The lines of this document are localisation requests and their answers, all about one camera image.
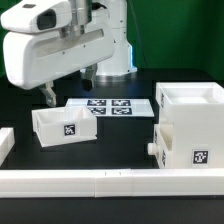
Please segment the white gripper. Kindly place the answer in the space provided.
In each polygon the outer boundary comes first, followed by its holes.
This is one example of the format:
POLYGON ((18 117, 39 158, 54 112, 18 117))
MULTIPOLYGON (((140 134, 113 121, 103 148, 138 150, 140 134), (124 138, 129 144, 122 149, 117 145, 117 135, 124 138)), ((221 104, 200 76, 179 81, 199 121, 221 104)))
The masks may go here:
POLYGON ((81 69, 82 88, 90 91, 98 69, 95 63, 113 53, 112 29, 107 22, 88 26, 76 37, 61 38, 58 31, 37 35, 9 32, 3 41, 8 80, 25 90, 41 85, 49 107, 56 106, 53 80, 81 69))

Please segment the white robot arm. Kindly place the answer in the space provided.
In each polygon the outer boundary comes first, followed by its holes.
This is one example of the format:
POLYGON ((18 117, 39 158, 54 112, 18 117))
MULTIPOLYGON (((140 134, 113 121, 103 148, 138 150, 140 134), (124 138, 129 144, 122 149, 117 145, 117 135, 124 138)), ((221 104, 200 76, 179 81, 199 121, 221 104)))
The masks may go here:
POLYGON ((5 11, 3 56, 8 80, 39 88, 56 105, 53 81, 79 71, 88 87, 137 71, 127 41, 126 0, 22 0, 5 11))

